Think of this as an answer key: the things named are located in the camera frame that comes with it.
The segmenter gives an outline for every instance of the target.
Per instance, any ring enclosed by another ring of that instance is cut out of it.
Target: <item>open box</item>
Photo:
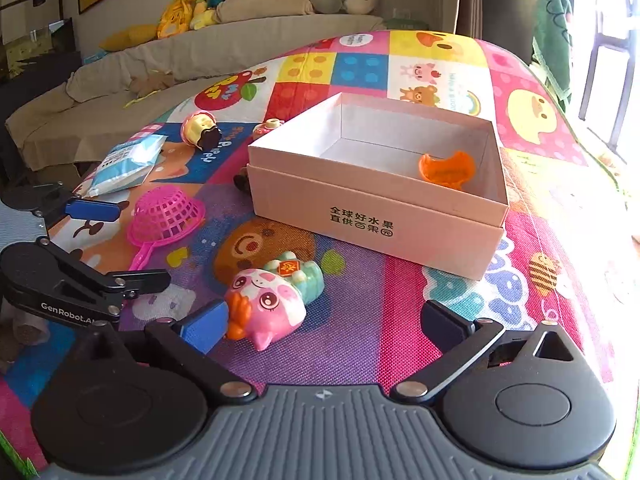
[[[462,150],[464,191],[425,182],[423,153]],[[509,205],[493,125],[392,99],[337,94],[249,145],[255,213],[480,280]]]

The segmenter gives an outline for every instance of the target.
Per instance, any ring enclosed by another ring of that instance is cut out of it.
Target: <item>ice cream toy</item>
[[[210,152],[218,146],[222,133],[212,114],[198,111],[182,122],[180,136],[182,141],[188,145],[195,146],[204,152]]]
[[[443,160],[425,153],[418,161],[418,170],[427,182],[462,191],[462,185],[476,174],[476,165],[465,152],[456,152]]]
[[[306,316],[305,303],[315,300],[324,290],[318,264],[302,262],[290,251],[265,267],[273,272],[238,272],[225,294],[229,309],[226,337],[247,338],[258,351],[297,329]]]
[[[271,130],[275,130],[276,128],[282,126],[284,121],[279,119],[268,119],[264,121],[262,124],[258,124],[254,128],[254,132],[251,135],[252,140],[260,139],[263,135],[268,134]]]

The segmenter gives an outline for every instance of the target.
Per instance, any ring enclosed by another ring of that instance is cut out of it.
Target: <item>yellow pillow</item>
[[[107,52],[117,52],[130,46],[138,46],[156,39],[158,25],[133,25],[109,36],[100,44],[100,48]]]

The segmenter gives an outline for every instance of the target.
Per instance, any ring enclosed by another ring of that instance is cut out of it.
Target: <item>beige pillow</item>
[[[242,22],[272,16],[313,14],[309,0],[225,0],[216,8],[220,23]]]

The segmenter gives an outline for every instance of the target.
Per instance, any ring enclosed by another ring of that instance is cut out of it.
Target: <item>wipes package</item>
[[[158,160],[166,136],[152,134],[115,146],[95,170],[84,196],[98,196],[139,186]]]

